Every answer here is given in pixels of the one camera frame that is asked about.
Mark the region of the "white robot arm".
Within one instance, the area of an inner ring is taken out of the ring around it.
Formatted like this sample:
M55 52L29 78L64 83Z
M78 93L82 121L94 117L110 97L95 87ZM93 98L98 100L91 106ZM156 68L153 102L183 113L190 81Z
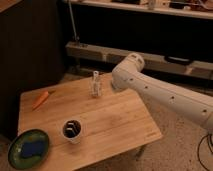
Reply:
M147 76L142 73L144 66L141 55L128 54L112 70L114 90L132 89L149 95L213 133L213 97Z

